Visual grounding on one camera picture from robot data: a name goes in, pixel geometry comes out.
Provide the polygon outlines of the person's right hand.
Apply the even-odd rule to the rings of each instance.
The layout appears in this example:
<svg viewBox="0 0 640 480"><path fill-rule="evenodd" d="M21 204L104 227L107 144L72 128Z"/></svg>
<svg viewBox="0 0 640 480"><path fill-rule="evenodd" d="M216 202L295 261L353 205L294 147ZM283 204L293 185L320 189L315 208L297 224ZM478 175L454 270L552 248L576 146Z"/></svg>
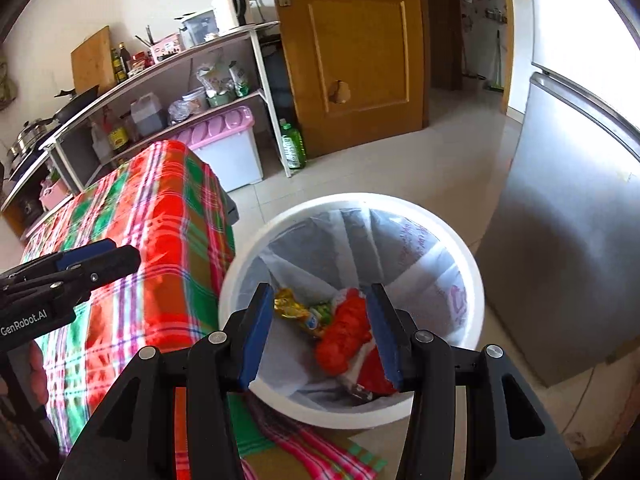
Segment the person's right hand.
<svg viewBox="0 0 640 480"><path fill-rule="evenodd" d="M35 341L32 341L28 347L28 358L30 366L29 381L37 402L40 405L46 405L49 400L49 391L47 385L47 373L43 367L43 355L41 349Z"/></svg>

